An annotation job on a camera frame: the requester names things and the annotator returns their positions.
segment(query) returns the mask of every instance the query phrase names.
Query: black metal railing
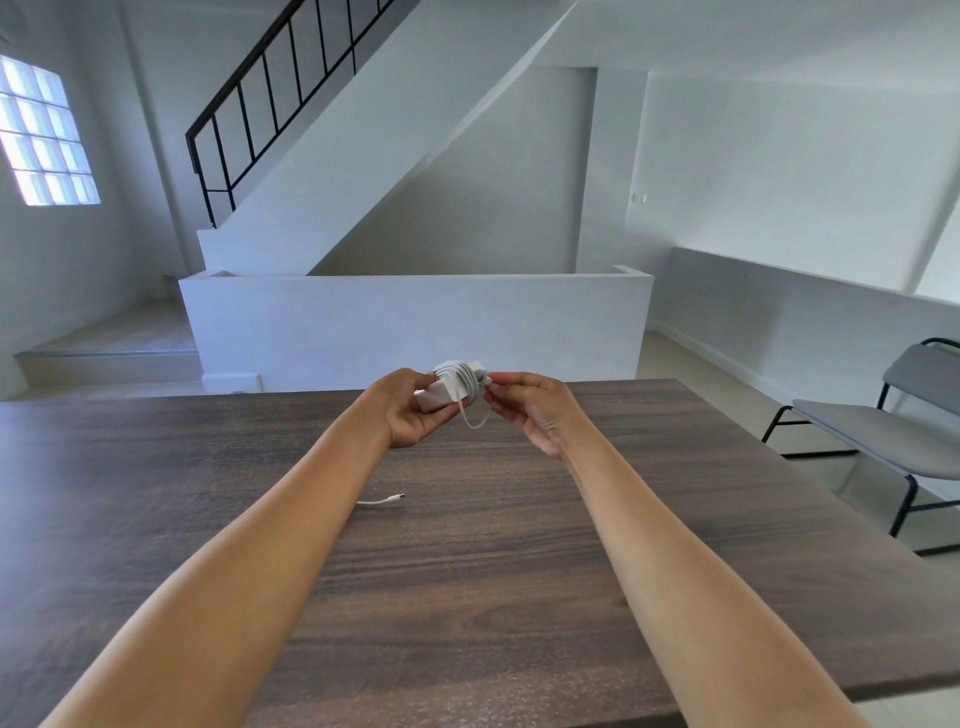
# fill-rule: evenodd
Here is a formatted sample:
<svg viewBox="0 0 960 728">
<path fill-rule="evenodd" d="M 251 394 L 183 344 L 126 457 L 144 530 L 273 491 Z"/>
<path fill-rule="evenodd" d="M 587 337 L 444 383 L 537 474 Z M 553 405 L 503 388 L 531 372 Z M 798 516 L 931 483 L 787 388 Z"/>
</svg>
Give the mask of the black metal railing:
<svg viewBox="0 0 960 728">
<path fill-rule="evenodd" d="M 393 2 L 394 0 L 376 0 L 375 15 L 369 22 L 366 23 L 363 29 L 355 33 L 353 27 L 354 7 L 351 5 L 350 0 L 345 0 L 349 44 L 347 50 L 335 60 L 329 60 L 327 58 L 327 52 L 330 48 L 330 41 L 329 37 L 324 38 L 324 14 L 321 12 L 321 0 L 291 0 L 291 2 L 283 9 L 267 32 L 260 40 L 257 41 L 256 45 L 253 46 L 253 49 L 249 52 L 247 57 L 243 59 L 243 62 L 241 62 L 239 66 L 237 66 L 237 69 L 230 75 L 223 87 L 217 91 L 216 95 L 213 97 L 213 100 L 207 104 L 206 109 L 204 109 L 200 116 L 197 117 L 197 120 L 186 133 L 186 143 L 188 152 L 190 154 L 190 161 L 193 165 L 193 171 L 200 178 L 200 186 L 204 192 L 204 203 L 206 205 L 206 212 L 210 217 L 210 225 L 212 225 L 214 228 L 217 227 L 217 220 L 213 210 L 214 205 L 211 203 L 210 195 L 227 195 L 230 211 L 233 212 L 236 209 L 235 193 L 237 185 L 239 185 L 240 182 L 242 182 L 250 174 L 254 166 L 261 159 L 263 159 L 263 156 L 287 130 L 287 128 L 294 121 L 294 119 L 297 118 L 298 114 L 300 114 L 303 108 L 310 103 L 311 99 L 313 99 L 316 93 L 342 66 L 342 64 L 347 61 L 347 59 L 351 59 L 353 74 L 356 75 L 357 44 L 364 38 L 364 36 L 367 35 L 370 28 L 373 27 L 373 24 L 380 19 L 383 13 L 386 12 Z M 307 6 L 306 9 L 310 12 L 310 14 L 316 15 L 316 24 L 314 26 L 314 30 L 320 39 L 321 59 L 324 68 L 324 73 L 320 80 L 313 86 L 313 88 L 309 90 L 304 89 L 303 87 L 300 73 L 300 61 L 297 55 L 297 39 L 295 38 L 294 33 L 295 18 L 298 17 L 298 13 L 304 9 L 304 6 Z M 286 34 L 286 36 L 289 38 L 289 52 L 292 57 L 293 76 L 296 81 L 296 102 L 294 104 L 293 111 L 289 114 L 286 120 L 280 123 L 280 117 L 277 113 L 277 102 L 275 98 L 277 76 L 271 75 L 270 62 L 268 61 L 267 55 L 268 51 L 274 47 L 275 41 L 281 39 L 284 34 Z M 248 114 L 248 98 L 244 94 L 244 82 L 250 80 L 254 69 L 256 69 L 258 66 L 262 69 L 262 80 L 265 82 L 267 98 L 270 103 L 270 119 L 273 127 L 272 133 L 269 133 L 269 138 L 266 140 L 266 142 L 259 145 L 254 144 L 251 119 L 250 115 Z M 222 128 L 220 122 L 218 121 L 217 115 L 222 111 L 224 104 L 226 104 L 227 101 L 233 96 L 236 97 L 236 101 L 239 105 L 240 117 L 242 118 L 243 122 L 244 136 L 246 137 L 246 153 L 249 154 L 250 161 L 249 163 L 243 165 L 243 168 L 239 172 L 231 173 L 230 165 L 228 165 L 228 154 L 225 150 Z M 198 148 L 198 137 L 210 129 L 212 129 L 213 141 L 216 145 L 216 158 L 217 161 L 219 161 L 218 166 L 221 168 L 220 172 L 223 174 L 223 187 L 208 186 L 208 175 L 204 173 L 204 165 Z"/>
</svg>

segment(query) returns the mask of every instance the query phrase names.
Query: chair seat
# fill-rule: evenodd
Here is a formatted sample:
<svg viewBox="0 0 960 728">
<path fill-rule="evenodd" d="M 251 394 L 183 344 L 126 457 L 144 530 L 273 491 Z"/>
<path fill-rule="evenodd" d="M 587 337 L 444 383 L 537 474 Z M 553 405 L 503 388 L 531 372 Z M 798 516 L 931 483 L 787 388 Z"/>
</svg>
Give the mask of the chair seat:
<svg viewBox="0 0 960 728">
<path fill-rule="evenodd" d="M 960 480 L 960 439 L 875 407 L 794 400 L 815 425 L 901 474 Z"/>
</svg>

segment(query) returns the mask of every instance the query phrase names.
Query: table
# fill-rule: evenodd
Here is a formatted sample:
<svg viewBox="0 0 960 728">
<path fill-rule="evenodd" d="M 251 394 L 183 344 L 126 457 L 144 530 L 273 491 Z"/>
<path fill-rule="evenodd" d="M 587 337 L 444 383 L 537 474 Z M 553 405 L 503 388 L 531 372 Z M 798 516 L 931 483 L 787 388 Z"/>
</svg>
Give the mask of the table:
<svg viewBox="0 0 960 728">
<path fill-rule="evenodd" d="M 679 382 L 573 388 L 852 698 L 960 683 L 960 582 Z M 36 725 L 354 396 L 0 405 L 0 724 Z M 251 725 L 681 724 L 561 465 L 458 421 L 366 495 L 399 491 L 351 517 Z"/>
</svg>

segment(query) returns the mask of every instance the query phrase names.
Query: right arm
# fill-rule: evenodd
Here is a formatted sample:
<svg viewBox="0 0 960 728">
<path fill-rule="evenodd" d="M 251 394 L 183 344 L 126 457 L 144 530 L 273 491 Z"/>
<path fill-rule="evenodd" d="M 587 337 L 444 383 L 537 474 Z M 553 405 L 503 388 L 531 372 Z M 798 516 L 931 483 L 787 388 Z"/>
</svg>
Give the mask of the right arm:
<svg viewBox="0 0 960 728">
<path fill-rule="evenodd" d="M 486 399 L 573 475 L 692 728 L 869 726 L 793 632 L 650 490 L 562 382 L 491 373 Z"/>
</svg>

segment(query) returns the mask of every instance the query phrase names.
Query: gray chair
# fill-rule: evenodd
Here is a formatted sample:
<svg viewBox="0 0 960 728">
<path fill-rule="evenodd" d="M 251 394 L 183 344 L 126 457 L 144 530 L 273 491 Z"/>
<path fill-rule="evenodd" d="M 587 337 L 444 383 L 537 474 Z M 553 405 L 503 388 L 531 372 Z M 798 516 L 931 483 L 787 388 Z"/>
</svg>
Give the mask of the gray chair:
<svg viewBox="0 0 960 728">
<path fill-rule="evenodd" d="M 960 505 L 960 500 L 914 505 L 919 486 L 917 477 L 960 480 L 960 439 L 949 438 L 936 430 L 911 422 L 883 409 L 891 387 L 960 415 L 960 342 L 950 339 L 926 339 L 907 349 L 883 375 L 883 389 L 876 407 L 857 404 L 829 404 L 794 400 L 781 407 L 763 435 L 770 439 L 774 428 L 784 425 L 817 425 L 854 449 L 819 452 L 788 452 L 787 460 L 822 457 L 848 457 L 862 452 L 906 478 L 908 488 L 900 510 L 890 528 L 897 538 L 907 514 Z M 805 420 L 781 422 L 794 410 Z M 960 544 L 917 551 L 920 556 L 960 550 Z"/>
</svg>

